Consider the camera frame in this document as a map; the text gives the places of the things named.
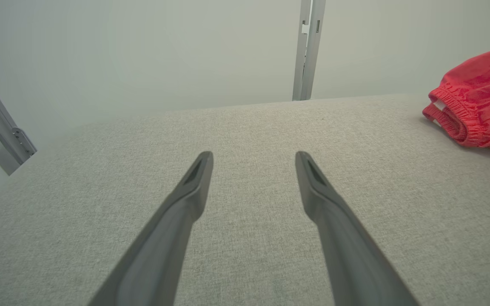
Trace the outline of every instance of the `red cloth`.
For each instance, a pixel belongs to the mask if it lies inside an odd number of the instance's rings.
[[[449,71],[422,113],[465,147],[490,147],[490,52]]]

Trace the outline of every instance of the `red garment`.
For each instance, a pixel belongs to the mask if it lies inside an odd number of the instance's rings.
[[[490,147],[490,52],[449,71],[422,113],[465,147]]]

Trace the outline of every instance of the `red jacket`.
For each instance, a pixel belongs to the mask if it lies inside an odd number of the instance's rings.
[[[490,52],[449,71],[422,113],[465,147],[490,147]]]

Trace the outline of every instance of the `gray fabric surface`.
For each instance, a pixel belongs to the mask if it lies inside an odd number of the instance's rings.
[[[176,305],[333,303],[294,153],[315,158],[424,305],[490,305],[490,151],[405,95],[88,125],[0,192],[0,305],[86,304],[200,151],[214,152]]]

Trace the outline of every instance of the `folded red clothing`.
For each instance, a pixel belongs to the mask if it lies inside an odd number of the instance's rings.
[[[465,147],[490,147],[490,52],[449,71],[422,113]]]

